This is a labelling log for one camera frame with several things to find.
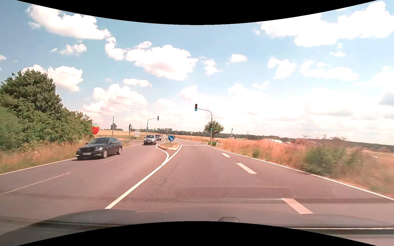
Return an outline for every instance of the windshield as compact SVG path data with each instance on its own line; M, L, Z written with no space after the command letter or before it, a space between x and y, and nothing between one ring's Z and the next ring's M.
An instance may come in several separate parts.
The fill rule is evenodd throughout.
M394 225L394 1L159 24L1 2L0 234L105 208Z
M108 138L95 138L90 141L89 144L107 144L109 142Z

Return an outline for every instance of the traffic island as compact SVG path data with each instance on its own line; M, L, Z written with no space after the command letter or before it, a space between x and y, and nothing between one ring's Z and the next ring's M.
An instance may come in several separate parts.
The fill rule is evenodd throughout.
M161 143L159 148L163 150L177 150L180 147L180 143Z

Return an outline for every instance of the blue sky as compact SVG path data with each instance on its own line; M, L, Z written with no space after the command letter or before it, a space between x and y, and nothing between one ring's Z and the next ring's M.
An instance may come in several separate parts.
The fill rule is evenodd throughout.
M194 112L198 103L225 132L394 144L394 1L180 26L2 0L0 83L33 66L54 79L67 108L101 128L113 115L122 128L159 115L150 128L201 131L210 115Z

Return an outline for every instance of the solid white line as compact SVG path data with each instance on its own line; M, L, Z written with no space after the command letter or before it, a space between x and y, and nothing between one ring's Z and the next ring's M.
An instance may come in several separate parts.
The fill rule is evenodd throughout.
M176 151L176 153L174 153L171 157L168 157L167 154L167 159L165 159L165 161L162 163L162 165L158 166L154 171L152 171L149 175L147 175L145 178L143 178L141 181L139 181L137 184L135 184L132 188L130 188L128 191L126 191L124 194L122 194L120 197L118 197L115 201L113 201L111 204L109 204L107 207L105 207L104 209L111 209L113 206L115 206L118 202L120 202L123 198L125 198L128 194L130 194L130 192L132 192L134 189L136 189L141 183L143 183L145 180L147 180L148 178L150 178L151 175L153 175L155 172L157 172L163 165L165 165L169 160L171 160L171 158L173 158L178 151L180 150L182 146L180 146L178 148L178 150Z
M128 148L128 147L132 147L132 146L136 146L136 145L130 145L130 146L123 147L123 148ZM36 168L36 167L46 166L46 165L59 163L59 162L62 162L62 161L74 160L74 159L77 159L77 158L75 157L75 158L71 158L71 159L66 159L66 160L61 160L61 161L55 161L55 162L52 162L52 163L42 164L42 165L38 165L38 166L34 166L34 167L28 167L28 168L24 168L24 169L14 170L14 171L11 171L11 172L0 173L0 176L4 175L4 174L9 174L9 173L12 173L12 172L24 171L24 170L27 170L27 169L32 169L32 168Z
M315 174L311 174L311 173L309 173L309 172L304 172L304 171L297 170L297 169L294 169L294 168L291 168L291 167L282 166L282 165L279 165L279 164L276 164L276 163L273 163L273 162L269 162L269 161L259 160L259 159L256 159L256 158L253 158L253 157L250 157L250 156L245 156L245 155L242 155L242 154L236 154L236 153L228 152L228 151L225 151L225 150L221 150L221 149L214 148L214 147L209 146L209 145L205 145L205 146L210 147L210 148L213 148L213 149L216 149L216 150L220 150L220 151L222 151L222 152L226 152L226 153L230 153L230 154L235 154L235 155L239 155L239 156L242 156L242 157L247 157L247 158L250 158L250 159L254 159L254 160L257 160L257 161L262 161L262 162L269 163L269 164L273 164L273 165L280 166L280 167L283 167L283 168L288 168L288 169L291 169L291 170L294 170L294 171L298 171L298 172L303 172L303 173L306 173L306 174L309 174L309 175L312 175L312 176L315 176L315 177L319 177L319 178L321 178L321 179L329 180L329 181L331 181L331 182L335 182L335 183L342 184L342 185L345 185L345 186L348 186L348 187L352 187L352 188L357 189L357 190L362 190L362 191L365 191L365 192L367 192L367 193L370 193L370 194L373 194L373 195L377 195L377 196L380 196L380 197L383 197L383 198L387 198L387 199L390 199L390 200L394 201L394 198L387 197L387 196L384 196L384 195L375 193L375 192L373 192L373 191L364 190L364 189L362 189L362 188L360 188L360 187L352 186L352 185L350 185L350 184L346 184L346 183L343 183L343 182L339 182L339 181L336 181L336 180L333 180L333 179L329 179L329 178L326 178L326 177L322 177L322 176L318 176L318 175L315 175Z
M305 208L302 204L292 198L284 198L284 202L286 202L290 207L296 210L301 215L313 214L307 208Z
M244 166L244 164L242 163L237 163L238 166L242 167L242 169L244 169L245 171L247 171L250 174L257 174L256 172L254 172L253 170L251 170L250 168Z
M50 180L50 179L55 179L55 178L58 178L58 177L60 177L60 176L67 175L67 174L70 174L70 173L67 172L67 173L65 173L65 174L62 174L62 175L59 175L59 176L55 176L55 177L52 177L52 178L49 178L49 179L46 179L46 180L42 180L42 181L36 182L36 183L34 183L34 184L31 184L31 185L26 185L26 186L23 186L23 187L20 187L20 188L17 188L17 189L8 191L8 192L4 192L4 193L1 193L1 195L10 193L10 192L13 192L13 191L16 191L16 190L20 190L20 189L23 189L23 188L26 188L26 187L29 187L29 186L32 186L32 185L35 185L35 184L38 184L38 183L41 183L41 182L45 182L45 181L48 181L48 180Z

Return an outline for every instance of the road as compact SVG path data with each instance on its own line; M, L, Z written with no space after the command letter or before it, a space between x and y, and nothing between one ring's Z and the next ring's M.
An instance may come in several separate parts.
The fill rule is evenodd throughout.
M134 146L106 159L67 160L0 175L0 215L39 221L92 209L222 204L394 224L393 200L205 144L176 140L182 144L176 151L132 141ZM0 234L30 223L0 223Z

